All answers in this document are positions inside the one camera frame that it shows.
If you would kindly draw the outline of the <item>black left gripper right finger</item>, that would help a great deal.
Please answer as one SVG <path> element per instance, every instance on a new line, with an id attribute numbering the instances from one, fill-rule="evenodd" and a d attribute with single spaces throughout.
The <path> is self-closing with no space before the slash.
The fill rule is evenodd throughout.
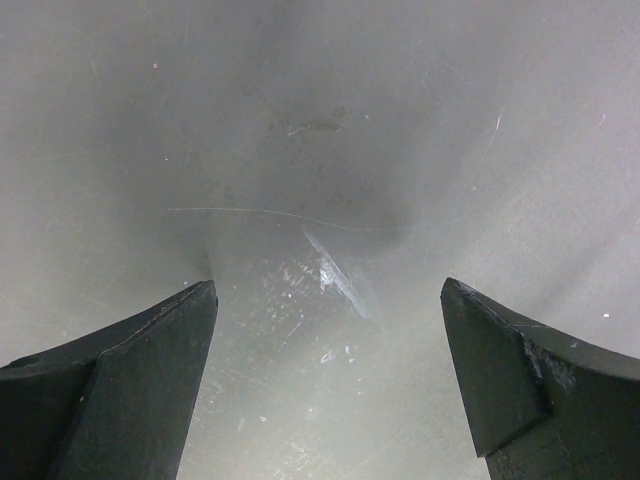
<path id="1" fill-rule="evenodd" d="M 638 478 L 638 359 L 453 278 L 440 299 L 474 448 L 491 478 Z"/>

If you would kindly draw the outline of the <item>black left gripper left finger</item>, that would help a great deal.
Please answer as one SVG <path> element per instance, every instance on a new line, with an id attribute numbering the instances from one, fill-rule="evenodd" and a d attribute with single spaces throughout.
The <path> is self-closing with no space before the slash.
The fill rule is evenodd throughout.
<path id="1" fill-rule="evenodd" d="M 3 366 L 2 478 L 176 478 L 217 309 L 200 281 Z"/>

